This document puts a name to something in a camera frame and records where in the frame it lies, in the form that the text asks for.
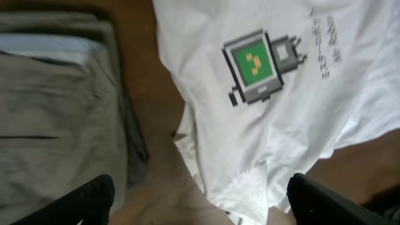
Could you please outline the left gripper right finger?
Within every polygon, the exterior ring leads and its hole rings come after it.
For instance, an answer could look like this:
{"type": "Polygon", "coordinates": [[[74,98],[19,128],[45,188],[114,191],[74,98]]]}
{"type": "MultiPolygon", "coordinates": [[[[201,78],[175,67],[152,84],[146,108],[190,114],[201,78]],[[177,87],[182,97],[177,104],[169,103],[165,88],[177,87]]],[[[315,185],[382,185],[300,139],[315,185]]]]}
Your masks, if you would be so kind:
{"type": "Polygon", "coordinates": [[[306,175],[296,173],[287,185],[287,197],[297,225],[396,225],[397,206],[375,211],[360,206],[306,175]]]}

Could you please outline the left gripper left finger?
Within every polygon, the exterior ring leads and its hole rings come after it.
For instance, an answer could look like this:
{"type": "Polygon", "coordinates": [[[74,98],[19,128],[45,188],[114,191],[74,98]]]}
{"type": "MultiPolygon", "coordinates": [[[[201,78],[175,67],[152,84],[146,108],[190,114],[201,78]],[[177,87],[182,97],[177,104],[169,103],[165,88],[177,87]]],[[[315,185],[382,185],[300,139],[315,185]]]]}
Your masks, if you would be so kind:
{"type": "Polygon", "coordinates": [[[113,179],[102,174],[12,225],[108,225],[113,179]]]}

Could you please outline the white printed t-shirt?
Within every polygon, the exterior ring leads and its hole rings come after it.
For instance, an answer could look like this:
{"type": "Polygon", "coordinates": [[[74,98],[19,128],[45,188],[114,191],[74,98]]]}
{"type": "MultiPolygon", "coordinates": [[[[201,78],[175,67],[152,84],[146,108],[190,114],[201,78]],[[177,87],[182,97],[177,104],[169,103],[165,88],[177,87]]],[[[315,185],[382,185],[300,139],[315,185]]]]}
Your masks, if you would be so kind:
{"type": "Polygon", "coordinates": [[[174,138],[234,224],[290,208],[289,179],[399,127],[399,2],[154,1],[184,99],[174,138]]]}

